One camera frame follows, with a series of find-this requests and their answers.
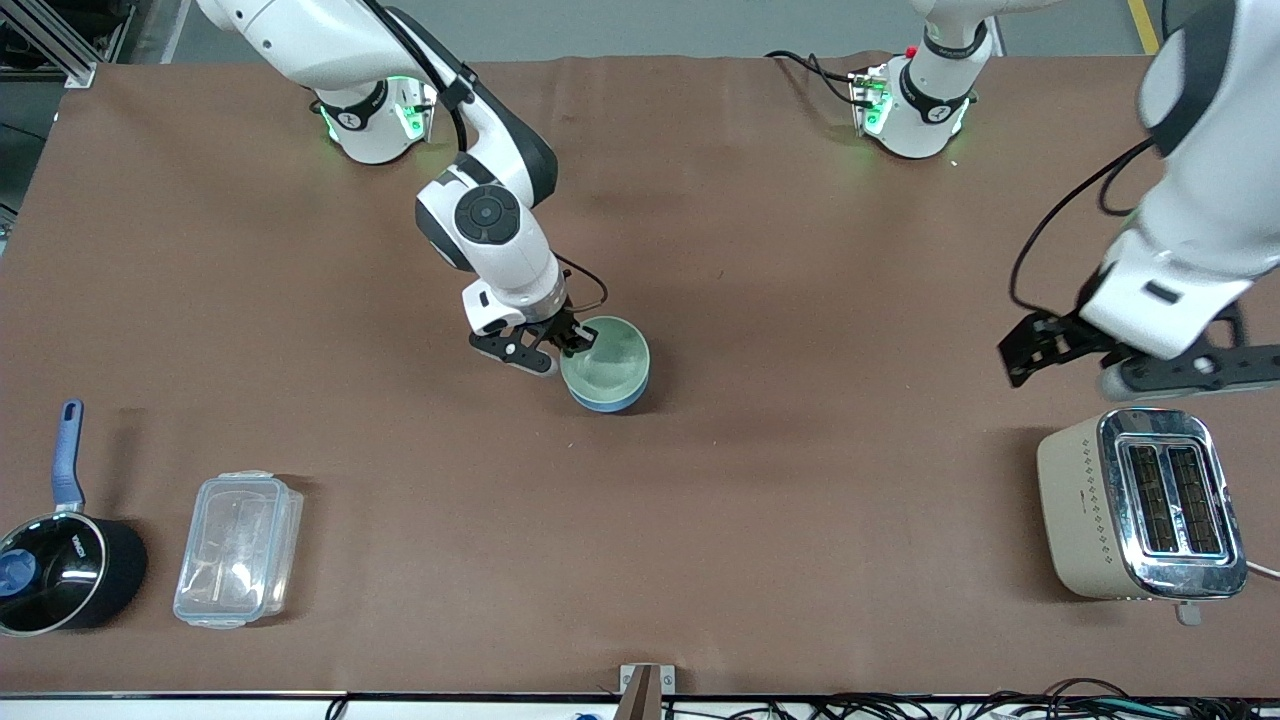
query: toaster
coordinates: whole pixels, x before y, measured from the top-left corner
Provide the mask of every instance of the toaster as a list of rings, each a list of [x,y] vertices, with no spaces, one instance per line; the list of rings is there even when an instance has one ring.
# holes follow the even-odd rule
[[[1244,587],[1222,466],[1197,418],[1112,410],[1044,438],[1037,462],[1053,569],[1071,592],[1190,603]]]

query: bowl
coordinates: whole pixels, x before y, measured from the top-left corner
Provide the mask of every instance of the bowl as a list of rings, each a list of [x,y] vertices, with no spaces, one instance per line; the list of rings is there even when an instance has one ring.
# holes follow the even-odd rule
[[[649,343],[622,318],[600,315],[582,320],[596,332],[591,350],[561,359],[561,377],[582,407],[617,413],[640,400],[649,387]]]

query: plastic food container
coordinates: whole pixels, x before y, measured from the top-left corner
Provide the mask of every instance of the plastic food container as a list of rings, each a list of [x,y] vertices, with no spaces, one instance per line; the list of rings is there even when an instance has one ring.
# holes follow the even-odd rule
[[[302,493],[270,473],[227,473],[200,486],[173,614],[230,629],[275,615],[293,565]]]

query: container lid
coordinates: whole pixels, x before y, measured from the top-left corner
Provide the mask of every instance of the container lid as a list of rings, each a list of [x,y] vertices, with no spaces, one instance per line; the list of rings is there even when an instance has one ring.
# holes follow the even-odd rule
[[[173,614],[192,625],[238,628],[262,616],[288,544],[289,488],[266,473],[206,480],[196,496]]]

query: pan lid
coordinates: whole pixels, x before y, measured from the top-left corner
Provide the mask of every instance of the pan lid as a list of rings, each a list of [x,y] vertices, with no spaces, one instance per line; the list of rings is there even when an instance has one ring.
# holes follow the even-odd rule
[[[0,543],[0,634],[35,635],[70,620],[97,589],[104,542],[83,515],[55,512]]]

